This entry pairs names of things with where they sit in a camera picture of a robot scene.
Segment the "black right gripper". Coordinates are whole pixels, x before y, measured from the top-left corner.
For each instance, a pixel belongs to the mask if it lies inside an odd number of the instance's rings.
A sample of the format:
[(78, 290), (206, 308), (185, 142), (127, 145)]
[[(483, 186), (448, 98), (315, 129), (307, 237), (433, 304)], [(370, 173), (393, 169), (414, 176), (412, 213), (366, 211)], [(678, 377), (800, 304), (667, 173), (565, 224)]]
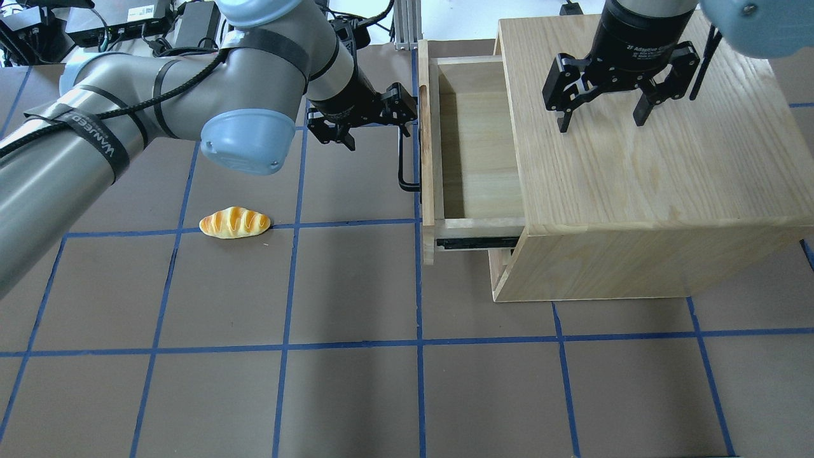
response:
[[(633, 90), (642, 82), (633, 111), (638, 127), (656, 106), (683, 98), (700, 63), (691, 41), (678, 44), (689, 18), (689, 1), (605, 2), (587, 56), (557, 54), (544, 82), (544, 107), (558, 113), (559, 132), (567, 133), (575, 110), (596, 99), (602, 87)], [(643, 81), (666, 65), (664, 81)]]

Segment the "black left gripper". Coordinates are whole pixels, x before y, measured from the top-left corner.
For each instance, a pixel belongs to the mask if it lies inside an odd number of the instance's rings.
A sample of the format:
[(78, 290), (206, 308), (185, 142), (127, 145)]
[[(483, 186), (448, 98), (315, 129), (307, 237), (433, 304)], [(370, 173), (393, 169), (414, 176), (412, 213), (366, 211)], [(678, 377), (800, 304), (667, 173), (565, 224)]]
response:
[(404, 125), (418, 119), (418, 103), (401, 82), (378, 92), (362, 70), (334, 97), (313, 101), (307, 111), (307, 129), (322, 144), (340, 143), (355, 151), (350, 130), (363, 125)]

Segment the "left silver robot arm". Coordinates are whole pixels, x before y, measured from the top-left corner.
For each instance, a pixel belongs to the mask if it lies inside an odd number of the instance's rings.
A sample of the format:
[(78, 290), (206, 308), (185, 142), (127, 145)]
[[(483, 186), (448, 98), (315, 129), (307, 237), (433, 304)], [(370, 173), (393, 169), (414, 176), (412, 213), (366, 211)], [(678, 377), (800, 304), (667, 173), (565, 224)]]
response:
[(279, 171), (303, 99), (320, 142), (355, 148), (350, 130), (405, 130), (418, 104), (402, 84), (375, 90), (314, 1), (219, 1), (231, 30), (212, 54), (85, 54), (57, 101), (24, 114), (2, 141), (1, 289), (6, 296), (157, 138), (200, 143), (248, 174)]

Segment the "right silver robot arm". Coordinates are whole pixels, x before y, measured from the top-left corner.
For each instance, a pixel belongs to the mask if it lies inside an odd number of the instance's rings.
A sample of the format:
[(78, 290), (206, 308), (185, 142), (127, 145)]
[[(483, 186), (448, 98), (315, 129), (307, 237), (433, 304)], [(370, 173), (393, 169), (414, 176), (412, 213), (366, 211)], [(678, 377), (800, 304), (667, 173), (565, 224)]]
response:
[(811, 1), (607, 1), (587, 56), (558, 54), (542, 87), (544, 107), (567, 132), (579, 107), (599, 95), (640, 90), (645, 125), (669, 99), (695, 99), (716, 50), (777, 59), (812, 46)]

